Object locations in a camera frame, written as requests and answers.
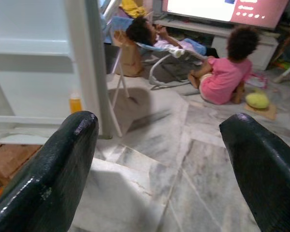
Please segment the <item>yellow cloth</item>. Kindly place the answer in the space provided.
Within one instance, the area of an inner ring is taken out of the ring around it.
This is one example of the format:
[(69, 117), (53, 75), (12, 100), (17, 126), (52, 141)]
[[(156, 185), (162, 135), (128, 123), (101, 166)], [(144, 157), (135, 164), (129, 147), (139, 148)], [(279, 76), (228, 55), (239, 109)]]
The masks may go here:
[(146, 9), (143, 6), (138, 6), (134, 0), (121, 0), (120, 7), (132, 18), (147, 15)]

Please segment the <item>large flat television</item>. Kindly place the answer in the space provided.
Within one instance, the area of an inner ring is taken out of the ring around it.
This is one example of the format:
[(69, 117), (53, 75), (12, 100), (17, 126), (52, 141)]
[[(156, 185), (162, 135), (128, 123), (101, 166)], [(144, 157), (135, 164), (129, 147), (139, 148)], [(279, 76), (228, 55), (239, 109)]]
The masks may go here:
[(274, 29), (289, 0), (162, 0), (162, 11), (232, 24)]

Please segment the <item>grey baby bouncer seat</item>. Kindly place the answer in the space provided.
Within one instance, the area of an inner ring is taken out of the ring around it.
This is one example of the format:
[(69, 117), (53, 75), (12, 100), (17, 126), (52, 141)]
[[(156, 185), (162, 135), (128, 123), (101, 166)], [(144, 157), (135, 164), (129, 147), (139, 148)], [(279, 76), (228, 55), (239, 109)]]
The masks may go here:
[[(183, 77), (183, 69), (187, 67), (196, 67), (194, 64), (195, 61), (203, 63), (207, 59), (206, 56), (195, 51), (182, 48), (171, 48), (170, 46), (158, 48), (143, 43), (136, 44), (143, 55), (146, 52), (160, 55), (157, 60), (143, 61), (145, 66), (150, 66), (148, 81), (153, 88), (179, 87), (189, 84), (189, 80)], [(156, 77), (155, 73), (159, 68), (163, 69), (170, 77), (172, 77), (172, 80), (164, 82), (161, 77)]]

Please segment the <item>child lying in bouncer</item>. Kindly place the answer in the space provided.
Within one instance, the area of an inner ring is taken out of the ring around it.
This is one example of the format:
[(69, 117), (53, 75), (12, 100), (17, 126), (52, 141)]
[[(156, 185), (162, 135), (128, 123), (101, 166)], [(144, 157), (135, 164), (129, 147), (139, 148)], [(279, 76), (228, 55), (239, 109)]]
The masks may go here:
[(126, 36), (134, 42), (156, 48), (178, 48), (196, 52), (202, 56), (218, 58), (216, 49), (206, 47), (189, 38), (178, 41), (168, 34), (166, 27), (153, 25), (143, 16), (133, 19), (126, 29)]

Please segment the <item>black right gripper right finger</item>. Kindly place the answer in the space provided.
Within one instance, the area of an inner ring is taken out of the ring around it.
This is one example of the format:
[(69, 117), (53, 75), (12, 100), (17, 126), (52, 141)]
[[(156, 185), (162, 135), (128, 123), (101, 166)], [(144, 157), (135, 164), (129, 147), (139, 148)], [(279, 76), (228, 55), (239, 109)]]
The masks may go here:
[(232, 115), (219, 128), (261, 232), (290, 232), (290, 147), (244, 113)]

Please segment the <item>brown paper bag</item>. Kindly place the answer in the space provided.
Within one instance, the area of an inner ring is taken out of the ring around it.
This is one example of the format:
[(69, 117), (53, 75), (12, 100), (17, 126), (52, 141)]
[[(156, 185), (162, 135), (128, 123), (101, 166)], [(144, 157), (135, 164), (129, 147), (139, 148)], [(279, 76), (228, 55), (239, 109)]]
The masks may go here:
[(137, 44), (131, 41), (122, 30), (114, 32), (113, 42), (122, 51), (120, 64), (123, 74), (127, 77), (140, 76), (143, 71), (143, 65)]

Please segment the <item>brown cardboard box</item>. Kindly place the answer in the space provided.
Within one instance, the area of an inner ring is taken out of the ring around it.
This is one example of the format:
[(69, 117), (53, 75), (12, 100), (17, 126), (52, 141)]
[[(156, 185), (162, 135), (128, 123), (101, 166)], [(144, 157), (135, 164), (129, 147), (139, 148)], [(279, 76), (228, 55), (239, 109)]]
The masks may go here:
[(0, 194), (17, 172), (41, 148), (40, 145), (0, 144)]

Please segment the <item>white open fridge door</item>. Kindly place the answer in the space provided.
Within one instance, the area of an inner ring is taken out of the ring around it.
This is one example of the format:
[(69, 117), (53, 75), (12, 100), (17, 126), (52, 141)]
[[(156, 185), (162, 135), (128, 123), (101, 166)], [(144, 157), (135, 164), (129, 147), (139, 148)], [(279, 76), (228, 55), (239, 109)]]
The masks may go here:
[(44, 144), (72, 99), (111, 138), (104, 38), (120, 3), (0, 0), (0, 144)]

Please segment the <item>child in pink shirt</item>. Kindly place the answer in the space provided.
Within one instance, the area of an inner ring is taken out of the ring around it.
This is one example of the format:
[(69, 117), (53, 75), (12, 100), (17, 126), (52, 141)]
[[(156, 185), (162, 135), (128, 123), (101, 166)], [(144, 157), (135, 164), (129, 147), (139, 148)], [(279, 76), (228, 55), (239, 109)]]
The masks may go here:
[(248, 59), (257, 48), (260, 38), (253, 27), (234, 29), (227, 41), (227, 56), (208, 57), (197, 71), (190, 71), (188, 80), (199, 90), (201, 97), (213, 104), (241, 102), (245, 81), (252, 71)]

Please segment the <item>orange juice bottle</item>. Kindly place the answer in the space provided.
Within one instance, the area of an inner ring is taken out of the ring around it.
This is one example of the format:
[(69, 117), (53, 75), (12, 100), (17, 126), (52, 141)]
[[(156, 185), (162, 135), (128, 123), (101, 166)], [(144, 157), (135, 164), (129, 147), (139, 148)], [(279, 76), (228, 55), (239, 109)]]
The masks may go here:
[(81, 97), (78, 92), (72, 92), (69, 98), (71, 113), (80, 112), (83, 110)]

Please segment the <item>brown cardboard sheet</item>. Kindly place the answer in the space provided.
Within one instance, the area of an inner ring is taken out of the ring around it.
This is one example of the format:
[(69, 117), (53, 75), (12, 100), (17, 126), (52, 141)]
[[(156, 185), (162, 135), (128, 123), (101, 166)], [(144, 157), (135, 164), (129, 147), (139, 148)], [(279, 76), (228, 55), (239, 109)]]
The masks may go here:
[(258, 115), (260, 115), (264, 118), (267, 118), (269, 120), (276, 120), (277, 108), (272, 103), (266, 109), (256, 109), (256, 108), (249, 106), (248, 104), (245, 104), (244, 108), (247, 111), (258, 114)]

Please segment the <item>white folding chair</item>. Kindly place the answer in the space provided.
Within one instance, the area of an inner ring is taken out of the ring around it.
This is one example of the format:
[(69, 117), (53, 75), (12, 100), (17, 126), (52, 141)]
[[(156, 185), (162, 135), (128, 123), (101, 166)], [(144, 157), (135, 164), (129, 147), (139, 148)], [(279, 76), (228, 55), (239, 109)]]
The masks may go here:
[(107, 80), (110, 81), (116, 71), (119, 71), (119, 80), (115, 90), (113, 99), (111, 100), (111, 108), (114, 109), (120, 86), (123, 86), (126, 97), (129, 98), (128, 89), (124, 79), (120, 59), (122, 55), (122, 49), (116, 46), (113, 42), (115, 29), (125, 30), (132, 19), (126, 17), (117, 16), (117, 10), (121, 3), (121, 0), (98, 0), (102, 35), (104, 39), (104, 48), (106, 53), (106, 73)]

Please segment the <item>yellow green plush toy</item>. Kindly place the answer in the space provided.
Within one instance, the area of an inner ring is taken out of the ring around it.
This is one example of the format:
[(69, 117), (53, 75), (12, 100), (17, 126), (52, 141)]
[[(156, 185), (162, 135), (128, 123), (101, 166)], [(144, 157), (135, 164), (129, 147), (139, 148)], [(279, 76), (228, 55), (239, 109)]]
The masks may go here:
[(270, 102), (264, 93), (250, 93), (246, 96), (246, 103), (255, 109), (266, 109)]

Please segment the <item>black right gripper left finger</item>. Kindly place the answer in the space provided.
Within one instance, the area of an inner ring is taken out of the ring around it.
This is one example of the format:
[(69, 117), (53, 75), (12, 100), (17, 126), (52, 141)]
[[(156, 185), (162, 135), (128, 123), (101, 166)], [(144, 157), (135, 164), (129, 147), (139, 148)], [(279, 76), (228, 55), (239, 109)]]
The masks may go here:
[(99, 133), (89, 111), (68, 116), (0, 196), (0, 232), (68, 232)]

